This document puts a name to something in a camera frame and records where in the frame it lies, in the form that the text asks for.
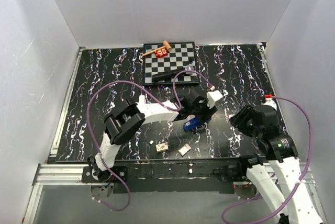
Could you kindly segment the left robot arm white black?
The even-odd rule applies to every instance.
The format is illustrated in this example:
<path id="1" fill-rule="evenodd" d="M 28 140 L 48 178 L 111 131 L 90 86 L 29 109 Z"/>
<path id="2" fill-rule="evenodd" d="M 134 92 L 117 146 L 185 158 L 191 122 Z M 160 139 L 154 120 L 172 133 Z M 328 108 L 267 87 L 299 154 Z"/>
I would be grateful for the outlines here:
<path id="1" fill-rule="evenodd" d="M 147 104 L 143 95 L 137 103 L 132 99 L 125 99 L 105 117 L 102 143 L 98 146 L 97 154 L 88 159 L 92 177 L 100 182 L 110 179 L 111 168 L 121 145 L 129 142 L 142 125 L 161 121 L 175 122 L 193 115 L 194 118 L 183 123 L 184 131 L 192 131 L 211 120 L 217 111 L 216 102 L 221 99 L 222 93 L 218 90 L 207 92 L 205 97 L 191 92 L 180 98 L 180 111 L 176 111 L 176 98 L 162 104 Z"/>

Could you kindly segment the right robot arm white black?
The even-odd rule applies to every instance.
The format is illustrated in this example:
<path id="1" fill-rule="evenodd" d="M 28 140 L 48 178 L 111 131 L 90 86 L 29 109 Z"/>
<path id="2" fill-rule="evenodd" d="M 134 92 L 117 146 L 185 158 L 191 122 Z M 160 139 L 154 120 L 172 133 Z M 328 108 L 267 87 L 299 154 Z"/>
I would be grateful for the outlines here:
<path id="1" fill-rule="evenodd" d="M 322 223 L 309 196 L 292 138 L 281 131 L 276 108 L 267 104 L 244 106 L 230 118 L 242 134 L 253 137 L 272 168 L 275 183 L 257 156 L 240 157 L 237 176 L 258 189 L 276 223 Z"/>

